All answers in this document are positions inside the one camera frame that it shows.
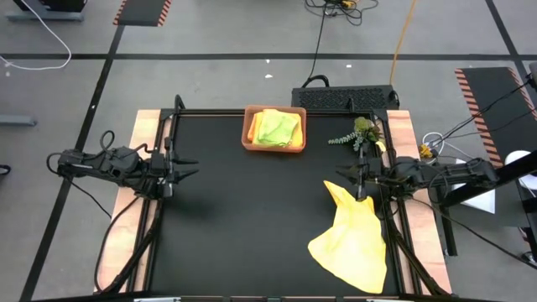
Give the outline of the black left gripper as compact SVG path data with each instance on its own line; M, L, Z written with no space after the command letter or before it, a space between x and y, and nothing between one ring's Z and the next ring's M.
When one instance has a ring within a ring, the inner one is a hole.
M154 151L150 157L150 175L154 179L153 187L150 191L151 197L171 197L173 195L173 184L178 184L183 179L196 174L198 169L188 169L175 171L174 164L199 164L195 159L173 158L171 154L173 147L170 137L164 139L164 153Z

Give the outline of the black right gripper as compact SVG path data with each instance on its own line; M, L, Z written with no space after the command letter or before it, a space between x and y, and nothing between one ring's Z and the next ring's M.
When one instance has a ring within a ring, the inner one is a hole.
M367 181L375 180L382 172L382 160L377 157L369 158L368 154L371 151L372 145L370 142L363 142L358 150L358 166L356 165L337 165L337 171L357 172L343 173L340 175L348 180L353 185L357 185L357 198L364 200L367 197L365 184Z

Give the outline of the yellow microfiber towel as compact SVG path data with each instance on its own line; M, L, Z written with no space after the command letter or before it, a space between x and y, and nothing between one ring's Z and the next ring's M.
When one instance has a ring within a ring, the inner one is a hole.
M373 198L357 200L345 188L324 182L336 213L332 226L308 243L326 271L369 294L380 294L387 275L386 243Z

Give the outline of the green artificial succulent plant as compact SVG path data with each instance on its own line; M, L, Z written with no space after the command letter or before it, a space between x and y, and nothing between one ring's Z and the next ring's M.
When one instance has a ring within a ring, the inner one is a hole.
M380 128L372 120L366 119L365 117L357 117L354 120L353 130L349 134L339 138L332 138L328 141L329 145L349 143L356 153L367 151L370 143L377 146L381 153L387 151Z

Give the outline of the orange translucent plastic bin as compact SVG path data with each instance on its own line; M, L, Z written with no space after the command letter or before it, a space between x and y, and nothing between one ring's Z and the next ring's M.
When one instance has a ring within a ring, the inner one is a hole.
M300 116L300 126L302 133L302 144L290 147L261 147L256 146L248 139L248 131L253 124L254 116L258 112L262 112L264 109L275 109L280 112L294 113ZM244 110L244 117L242 123L242 136L241 143L243 147L249 151L267 151L267 152L280 152L280 153L300 153L306 145L306 117L307 111L303 107L279 107L279 106L263 106L263 105L249 105Z

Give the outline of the black perforated computer case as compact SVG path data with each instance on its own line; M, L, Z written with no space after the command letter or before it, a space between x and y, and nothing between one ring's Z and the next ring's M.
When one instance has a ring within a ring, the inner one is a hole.
M292 107L313 110L399 110L397 92L390 85L294 88Z

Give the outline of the white paper sheet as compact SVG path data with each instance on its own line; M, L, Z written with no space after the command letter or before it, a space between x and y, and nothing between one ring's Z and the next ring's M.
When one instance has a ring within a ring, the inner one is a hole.
M464 206L469 206L471 208L474 208L480 211L485 211L487 213L494 215L496 212L495 201L496 201L496 191L490 190L476 197L473 197L469 200L463 201L462 204Z

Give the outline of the black stand beam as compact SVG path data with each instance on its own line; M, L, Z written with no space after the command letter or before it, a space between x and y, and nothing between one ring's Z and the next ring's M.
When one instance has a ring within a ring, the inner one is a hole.
M537 150L516 159L511 164L495 169L488 161L477 164L453 164L448 166L448 185L462 187L448 192L441 198L444 207L455 206L480 194L495 190L519 178L537 172Z

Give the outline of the black mat with orange stripes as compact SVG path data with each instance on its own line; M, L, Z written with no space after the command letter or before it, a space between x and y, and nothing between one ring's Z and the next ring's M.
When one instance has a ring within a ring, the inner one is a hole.
M493 167L514 151L537 150L537 107L510 67L455 70L476 131Z
M114 25L162 27L172 0L122 0Z

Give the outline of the grey table foot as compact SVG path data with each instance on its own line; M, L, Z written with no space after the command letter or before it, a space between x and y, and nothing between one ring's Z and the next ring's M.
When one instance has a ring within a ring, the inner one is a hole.
M35 15L30 11L22 12L9 12L5 13L5 17L9 21L24 21L24 20L38 20L41 18L43 21L78 21L82 22L85 17L84 13L69 13L69 12L55 12L46 11L44 13L38 13Z
M36 125L37 121L31 116L0 114L0 126L34 127Z

